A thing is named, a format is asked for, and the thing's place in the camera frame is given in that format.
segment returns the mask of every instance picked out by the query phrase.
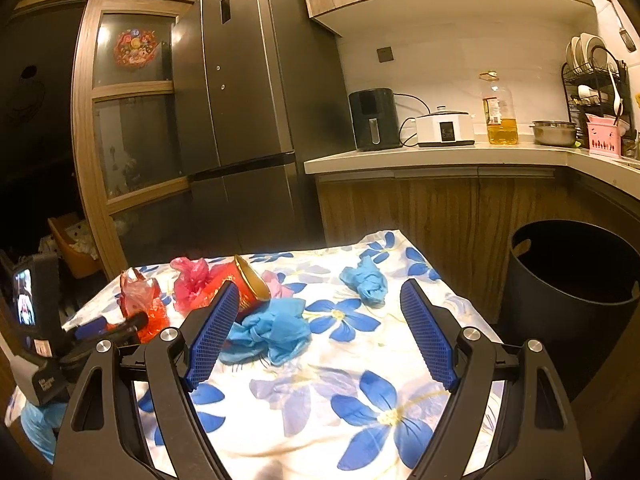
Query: camera screen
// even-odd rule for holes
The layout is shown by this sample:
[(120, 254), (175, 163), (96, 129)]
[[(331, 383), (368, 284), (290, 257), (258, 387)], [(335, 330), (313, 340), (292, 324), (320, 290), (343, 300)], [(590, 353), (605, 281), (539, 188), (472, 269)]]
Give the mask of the camera screen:
[(29, 269), (22, 270), (14, 275), (14, 298), (18, 310), (18, 321), (23, 325), (35, 325), (31, 271)]

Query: kitchen counter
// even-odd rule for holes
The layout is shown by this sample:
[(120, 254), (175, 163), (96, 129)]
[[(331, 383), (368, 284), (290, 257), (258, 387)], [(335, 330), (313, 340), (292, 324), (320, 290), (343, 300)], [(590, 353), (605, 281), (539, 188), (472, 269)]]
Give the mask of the kitchen counter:
[[(640, 200), (640, 162), (591, 155), (587, 150), (522, 142), (516, 146), (398, 148), (379, 152), (346, 152), (305, 162), (305, 172), (318, 176), (373, 171), (371, 178), (393, 177), (397, 170), (433, 166), (560, 166), (588, 174)], [(334, 175), (331, 180), (339, 180)]]

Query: power cord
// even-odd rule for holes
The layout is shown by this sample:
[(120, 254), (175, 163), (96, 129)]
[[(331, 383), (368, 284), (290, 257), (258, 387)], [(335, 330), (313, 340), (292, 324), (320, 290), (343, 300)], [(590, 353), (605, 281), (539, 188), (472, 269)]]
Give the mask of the power cord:
[(422, 99), (420, 99), (419, 97), (416, 97), (415, 95), (411, 95), (411, 94), (396, 94), (394, 93), (394, 95), (401, 95), (402, 97), (411, 97), (413, 99), (416, 99), (418, 101), (420, 101), (425, 108), (427, 108), (427, 110), (429, 111), (429, 113), (431, 113), (431, 108), (429, 108), (429, 105), (427, 103), (425, 103)]
[[(408, 121), (414, 120), (415, 121), (415, 117), (407, 117), (404, 122), (402, 123), (402, 126), (400, 126), (400, 131), (402, 132), (402, 128), (404, 128), (404, 125), (408, 123)], [(402, 146), (406, 146), (406, 144), (413, 139), (416, 135), (418, 134), (418, 132), (415, 132), (411, 137), (407, 138), (404, 140), (404, 142), (402, 143)], [(412, 144), (411, 146), (407, 146), (408, 148), (414, 148), (415, 146), (417, 146), (418, 143), (416, 142), (415, 144)]]
[[(416, 99), (417, 101), (420, 101), (420, 102), (424, 105), (424, 107), (425, 107), (425, 108), (427, 108), (427, 110), (428, 110), (429, 114), (431, 114), (431, 108), (429, 108), (429, 105), (428, 105), (427, 103), (425, 103), (425, 102), (424, 102), (422, 99), (420, 99), (419, 97), (416, 97), (415, 95), (411, 95), (411, 94), (396, 94), (395, 92), (394, 92), (394, 95), (399, 95), (399, 96), (402, 96), (402, 97), (411, 97), (411, 98), (413, 98), (413, 99)], [(407, 124), (407, 122), (408, 122), (408, 121), (411, 121), (411, 120), (414, 120), (414, 121), (415, 121), (415, 117), (407, 117), (407, 118), (404, 120), (404, 123), (402, 123), (402, 126), (400, 126), (400, 131), (398, 132), (398, 135), (399, 135), (400, 133), (402, 133), (402, 128), (404, 128), (404, 125), (405, 125), (405, 124)], [(409, 137), (408, 139), (405, 139), (405, 140), (404, 140), (404, 142), (402, 143), (402, 146), (406, 146), (406, 147), (408, 147), (408, 148), (414, 148), (415, 146), (417, 146), (417, 145), (418, 145), (418, 143), (417, 143), (417, 142), (416, 142), (415, 144), (412, 144), (411, 146), (407, 146), (407, 145), (406, 145), (406, 144), (407, 144), (411, 139), (413, 139), (417, 134), (418, 134), (418, 133), (416, 132), (416, 133), (414, 133), (411, 137)]]

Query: pink utensil holder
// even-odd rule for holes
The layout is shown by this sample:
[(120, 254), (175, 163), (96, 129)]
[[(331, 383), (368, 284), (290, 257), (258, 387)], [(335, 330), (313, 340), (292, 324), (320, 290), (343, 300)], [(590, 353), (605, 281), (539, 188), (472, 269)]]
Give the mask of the pink utensil holder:
[(620, 158), (620, 126), (613, 124), (587, 123), (589, 129), (589, 151), (597, 155)]

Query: cooking oil bottle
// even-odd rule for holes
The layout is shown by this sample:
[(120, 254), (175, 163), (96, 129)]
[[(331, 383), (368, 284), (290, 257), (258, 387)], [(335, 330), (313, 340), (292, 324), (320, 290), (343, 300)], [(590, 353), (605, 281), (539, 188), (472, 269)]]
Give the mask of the cooking oil bottle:
[(496, 72), (482, 72), (480, 79), (485, 81), (482, 88), (482, 103), (489, 142), (517, 144), (518, 127), (511, 91), (500, 82)]

